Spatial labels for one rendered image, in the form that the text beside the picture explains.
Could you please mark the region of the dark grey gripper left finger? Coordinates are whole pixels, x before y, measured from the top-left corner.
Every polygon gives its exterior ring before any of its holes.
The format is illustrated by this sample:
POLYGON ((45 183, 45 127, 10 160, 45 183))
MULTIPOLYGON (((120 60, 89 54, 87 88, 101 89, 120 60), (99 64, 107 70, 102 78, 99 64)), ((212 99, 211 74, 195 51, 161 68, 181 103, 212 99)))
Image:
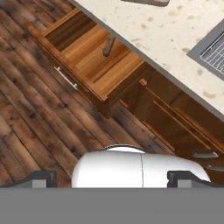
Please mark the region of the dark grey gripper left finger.
POLYGON ((23 187, 23 188, 54 188, 56 187, 55 171, 34 171, 27 177, 14 183, 0 185, 0 188, 23 187))

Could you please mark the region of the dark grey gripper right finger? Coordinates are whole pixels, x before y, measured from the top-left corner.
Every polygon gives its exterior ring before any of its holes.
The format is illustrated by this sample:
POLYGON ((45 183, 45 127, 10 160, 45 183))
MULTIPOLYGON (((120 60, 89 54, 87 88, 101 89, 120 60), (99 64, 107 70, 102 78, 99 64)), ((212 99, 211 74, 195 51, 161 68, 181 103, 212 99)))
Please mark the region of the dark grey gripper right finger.
POLYGON ((224 185, 202 180, 190 171, 168 171, 168 188, 224 188, 224 185))

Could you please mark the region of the open wooden drawer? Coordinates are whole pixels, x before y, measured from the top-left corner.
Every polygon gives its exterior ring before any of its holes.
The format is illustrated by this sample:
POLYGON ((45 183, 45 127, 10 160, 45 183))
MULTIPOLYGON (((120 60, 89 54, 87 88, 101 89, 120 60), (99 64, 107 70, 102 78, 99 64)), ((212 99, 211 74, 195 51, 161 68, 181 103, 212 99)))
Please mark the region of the open wooden drawer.
POLYGON ((46 57, 107 118, 114 104, 149 71, 149 65, 118 40, 104 57, 109 33, 77 8, 43 31, 28 21, 24 26, 46 57))

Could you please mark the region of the wooden cupboard door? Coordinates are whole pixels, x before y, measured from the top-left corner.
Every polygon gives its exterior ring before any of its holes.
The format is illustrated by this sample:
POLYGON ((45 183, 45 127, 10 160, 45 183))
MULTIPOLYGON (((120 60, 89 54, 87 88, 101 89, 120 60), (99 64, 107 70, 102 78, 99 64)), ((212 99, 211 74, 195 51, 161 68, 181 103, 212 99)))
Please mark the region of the wooden cupboard door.
POLYGON ((144 79, 140 80, 150 105, 141 118, 143 124, 175 155, 182 158, 193 158, 195 152, 216 152, 224 156, 224 150, 213 142, 194 123, 187 120, 167 103, 153 94, 144 79))

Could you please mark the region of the white rounded object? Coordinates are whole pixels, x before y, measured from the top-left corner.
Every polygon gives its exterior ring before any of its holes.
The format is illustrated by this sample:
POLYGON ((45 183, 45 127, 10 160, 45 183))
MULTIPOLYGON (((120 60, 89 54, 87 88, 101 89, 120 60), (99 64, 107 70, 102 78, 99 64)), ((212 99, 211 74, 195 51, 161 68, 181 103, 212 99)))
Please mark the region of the white rounded object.
POLYGON ((205 169, 192 160, 114 144, 85 153, 73 168, 71 182, 72 188, 166 188, 169 171, 191 172, 211 181, 205 169))

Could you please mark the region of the grey steel sink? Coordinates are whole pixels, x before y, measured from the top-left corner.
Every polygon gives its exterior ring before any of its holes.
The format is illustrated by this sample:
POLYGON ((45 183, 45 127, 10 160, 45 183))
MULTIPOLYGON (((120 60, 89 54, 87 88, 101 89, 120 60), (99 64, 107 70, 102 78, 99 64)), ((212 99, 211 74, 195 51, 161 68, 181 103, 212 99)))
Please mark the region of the grey steel sink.
POLYGON ((224 81, 224 18, 187 56, 224 81))

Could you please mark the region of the grey flat object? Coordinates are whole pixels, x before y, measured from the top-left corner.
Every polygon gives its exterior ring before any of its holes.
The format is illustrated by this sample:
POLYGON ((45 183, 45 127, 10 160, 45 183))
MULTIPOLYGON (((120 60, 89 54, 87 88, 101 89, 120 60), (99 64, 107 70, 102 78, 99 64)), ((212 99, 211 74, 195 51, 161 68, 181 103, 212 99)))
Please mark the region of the grey flat object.
POLYGON ((124 2, 130 2, 135 4, 147 4, 157 7, 165 7, 169 4, 170 0, 121 0, 124 2))

